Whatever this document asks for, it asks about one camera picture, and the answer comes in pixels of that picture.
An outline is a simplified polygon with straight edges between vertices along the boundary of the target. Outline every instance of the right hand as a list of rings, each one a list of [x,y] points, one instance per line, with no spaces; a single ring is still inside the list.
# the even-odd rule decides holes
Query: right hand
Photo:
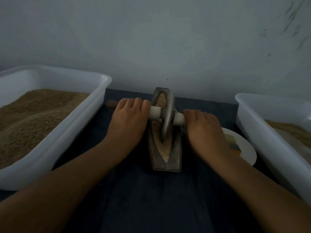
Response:
[[[184,116],[190,144],[202,159],[230,152],[216,116],[200,110],[184,110]]]

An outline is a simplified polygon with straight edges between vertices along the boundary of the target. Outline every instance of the white wall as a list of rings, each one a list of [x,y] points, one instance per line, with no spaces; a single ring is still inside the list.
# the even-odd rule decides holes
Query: white wall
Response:
[[[109,74],[111,88],[311,99],[311,0],[0,0],[0,70]]]

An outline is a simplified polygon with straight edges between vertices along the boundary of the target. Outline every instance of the white plate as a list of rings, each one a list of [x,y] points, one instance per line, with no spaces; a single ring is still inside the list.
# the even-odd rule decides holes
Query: white plate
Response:
[[[251,143],[234,131],[226,128],[222,128],[222,130],[225,134],[231,135],[235,138],[235,141],[241,150],[240,157],[253,166],[257,160],[257,154]]]

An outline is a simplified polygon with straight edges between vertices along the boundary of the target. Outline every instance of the plastic container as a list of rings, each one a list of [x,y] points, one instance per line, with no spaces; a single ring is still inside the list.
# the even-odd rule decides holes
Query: plastic container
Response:
[[[294,123],[311,131],[311,102],[237,94],[237,125],[279,183],[311,206],[311,165],[264,120]]]
[[[104,102],[110,76],[49,66],[22,66],[0,73],[0,107],[30,90],[90,93],[29,154],[0,170],[0,189],[19,190],[49,172]]]

